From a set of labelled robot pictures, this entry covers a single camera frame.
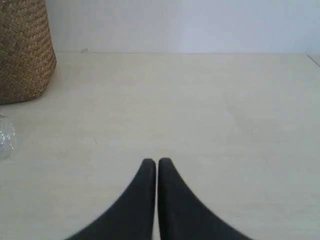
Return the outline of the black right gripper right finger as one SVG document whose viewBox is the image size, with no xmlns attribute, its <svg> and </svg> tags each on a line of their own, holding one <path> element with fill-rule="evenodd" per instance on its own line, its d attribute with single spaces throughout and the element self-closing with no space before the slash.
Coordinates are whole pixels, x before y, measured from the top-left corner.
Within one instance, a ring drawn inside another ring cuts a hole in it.
<svg viewBox="0 0 320 240">
<path fill-rule="evenodd" d="M 158 223 L 162 240 L 248 240 L 190 190 L 170 158 L 158 163 Z"/>
</svg>

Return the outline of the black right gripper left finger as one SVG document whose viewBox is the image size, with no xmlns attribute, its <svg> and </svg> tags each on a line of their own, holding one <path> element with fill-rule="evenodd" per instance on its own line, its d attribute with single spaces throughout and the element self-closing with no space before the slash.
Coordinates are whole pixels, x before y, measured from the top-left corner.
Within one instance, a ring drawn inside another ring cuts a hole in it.
<svg viewBox="0 0 320 240">
<path fill-rule="evenodd" d="M 156 199 L 156 163 L 144 159 L 131 183 L 101 216 L 70 240 L 151 240 Z"/>
</svg>

